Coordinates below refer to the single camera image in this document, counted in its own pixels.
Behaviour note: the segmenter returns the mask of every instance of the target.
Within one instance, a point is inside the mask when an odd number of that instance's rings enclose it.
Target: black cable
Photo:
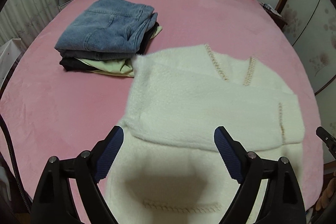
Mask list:
[[[19,187],[20,194],[21,194],[22,199],[23,199],[23,201],[26,205],[28,213],[30,213],[31,207],[32,207],[32,202],[30,201],[30,199],[28,197],[28,194],[26,193],[26,191],[23,187],[22,180],[21,180],[20,173],[19,173],[19,168],[17,167],[17,162],[16,162],[16,157],[15,157],[15,152],[14,152],[14,147],[13,147],[11,135],[9,134],[7,125],[4,121],[4,119],[2,118],[1,114],[0,114],[0,127],[2,129],[3,134],[5,135],[5,139],[6,139],[8,150],[9,150],[10,160],[11,160],[12,166],[13,166],[13,171],[14,171],[14,176],[15,176],[15,179],[16,179],[16,183]]]

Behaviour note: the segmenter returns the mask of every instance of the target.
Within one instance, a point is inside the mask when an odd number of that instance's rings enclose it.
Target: white cardigan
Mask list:
[[[135,137],[212,151],[219,126],[248,151],[303,140],[297,96],[255,58],[236,60],[200,45],[137,56],[132,63],[135,78],[119,124]]]
[[[105,190],[105,201],[119,223],[219,223],[239,185],[215,152],[217,126],[225,126],[247,150],[260,148],[261,158],[288,157],[300,183],[303,123],[296,96],[275,72],[254,58],[236,60],[203,45],[139,56],[133,65],[135,78],[119,123],[124,143]],[[228,105],[234,100],[240,105]],[[236,118],[233,109],[260,124],[240,113]],[[258,118],[260,113],[265,119]],[[247,223],[258,216],[266,183]]]

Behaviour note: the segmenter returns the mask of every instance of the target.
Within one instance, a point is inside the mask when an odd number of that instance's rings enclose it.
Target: pink blanket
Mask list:
[[[50,156],[76,157],[106,137],[124,114],[130,78],[65,72],[53,48],[65,28],[96,0],[74,0],[40,33],[24,54],[0,101],[25,189],[33,196]],[[209,43],[239,59],[256,56],[299,97],[305,138],[303,197],[309,208],[323,180],[319,111],[305,70],[291,45],[255,0],[128,0],[155,7],[162,32],[149,52]],[[4,138],[0,151],[10,158]]]

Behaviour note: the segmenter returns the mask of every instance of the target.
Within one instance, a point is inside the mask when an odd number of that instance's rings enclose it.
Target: bed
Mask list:
[[[74,0],[39,34],[24,54],[0,101],[12,136],[22,181],[33,197],[50,156],[60,159],[90,150],[122,117],[130,78],[65,72],[53,48],[65,28],[96,0]],[[320,195],[323,182],[319,111],[305,70],[295,51],[256,0],[128,0],[151,5],[162,32],[147,52],[208,43],[238,59],[251,55],[277,72],[298,95],[305,125],[301,188],[305,208]],[[0,150],[7,162],[6,142]],[[99,187],[105,189],[105,181]],[[87,221],[79,194],[74,199]]]

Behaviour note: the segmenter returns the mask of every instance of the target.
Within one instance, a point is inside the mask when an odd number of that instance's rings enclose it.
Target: curtain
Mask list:
[[[58,0],[8,0],[0,12],[0,46],[21,38],[27,49],[59,11]]]

